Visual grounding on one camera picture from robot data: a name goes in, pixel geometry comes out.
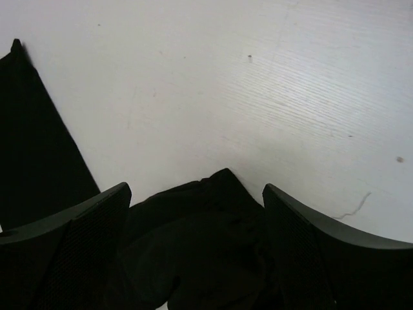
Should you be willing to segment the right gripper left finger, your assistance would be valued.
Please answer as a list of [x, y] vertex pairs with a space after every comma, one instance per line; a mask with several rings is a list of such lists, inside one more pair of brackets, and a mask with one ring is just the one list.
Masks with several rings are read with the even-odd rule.
[[122, 182], [1, 233], [1, 309], [100, 309], [130, 206]]

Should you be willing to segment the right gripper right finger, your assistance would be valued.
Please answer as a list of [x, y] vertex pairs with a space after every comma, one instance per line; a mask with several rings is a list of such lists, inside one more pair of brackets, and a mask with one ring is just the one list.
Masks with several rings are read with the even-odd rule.
[[412, 309], [412, 244], [326, 216], [272, 184], [263, 190], [285, 309]]

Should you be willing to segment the black trousers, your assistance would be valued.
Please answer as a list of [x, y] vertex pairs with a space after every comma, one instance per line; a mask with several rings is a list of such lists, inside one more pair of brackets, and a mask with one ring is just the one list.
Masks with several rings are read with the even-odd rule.
[[[1, 59], [2, 232], [100, 193], [20, 40]], [[128, 208], [100, 309], [275, 309], [264, 209], [229, 169]]]

